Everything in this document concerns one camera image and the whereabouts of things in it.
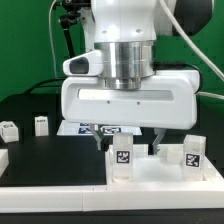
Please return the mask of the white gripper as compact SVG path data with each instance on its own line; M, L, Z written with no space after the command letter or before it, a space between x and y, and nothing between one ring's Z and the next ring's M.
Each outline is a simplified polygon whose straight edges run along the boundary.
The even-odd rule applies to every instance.
M112 90L97 77L69 77L61 90L62 115L75 123L89 123L99 150L109 139L95 124L155 128L149 154L156 155L165 129L190 129L197 120L196 70L159 70L142 80L138 90Z

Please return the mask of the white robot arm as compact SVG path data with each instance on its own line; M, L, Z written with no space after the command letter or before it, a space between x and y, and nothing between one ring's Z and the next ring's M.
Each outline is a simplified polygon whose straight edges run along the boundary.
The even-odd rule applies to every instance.
M167 129L192 128L201 74L156 62L154 46L159 35L197 34L213 9L214 0L90 0L80 9L88 51L63 63L63 117L88 123L102 151L96 125L150 127L155 144Z

